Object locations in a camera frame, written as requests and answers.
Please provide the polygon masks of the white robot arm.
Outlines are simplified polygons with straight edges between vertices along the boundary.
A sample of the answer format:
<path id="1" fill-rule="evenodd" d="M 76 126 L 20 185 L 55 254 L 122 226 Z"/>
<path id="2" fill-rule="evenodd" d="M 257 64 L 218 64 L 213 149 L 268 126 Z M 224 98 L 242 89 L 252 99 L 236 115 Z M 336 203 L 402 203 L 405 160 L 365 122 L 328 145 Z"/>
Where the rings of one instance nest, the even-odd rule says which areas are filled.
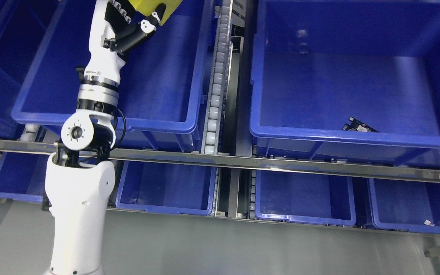
<path id="1" fill-rule="evenodd" d="M 55 219 L 46 275 L 103 275 L 105 210 L 115 186 L 109 155 L 116 143 L 112 125 L 125 62 L 108 49 L 91 49 L 80 77 L 78 106 L 63 124 L 59 152 L 47 161 L 45 193 Z"/>

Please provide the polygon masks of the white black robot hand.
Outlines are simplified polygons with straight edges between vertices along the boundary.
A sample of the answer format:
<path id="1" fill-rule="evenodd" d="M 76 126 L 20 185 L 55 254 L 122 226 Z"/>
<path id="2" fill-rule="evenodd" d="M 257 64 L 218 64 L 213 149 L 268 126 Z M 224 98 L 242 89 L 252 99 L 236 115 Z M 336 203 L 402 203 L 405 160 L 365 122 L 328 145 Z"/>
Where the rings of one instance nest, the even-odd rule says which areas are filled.
<path id="1" fill-rule="evenodd" d="M 96 1 L 89 34 L 89 51 L 115 52 L 124 58 L 139 45 L 152 38 L 164 23 L 167 5 L 158 3 L 141 21 L 133 23 L 137 10 L 128 0 Z"/>

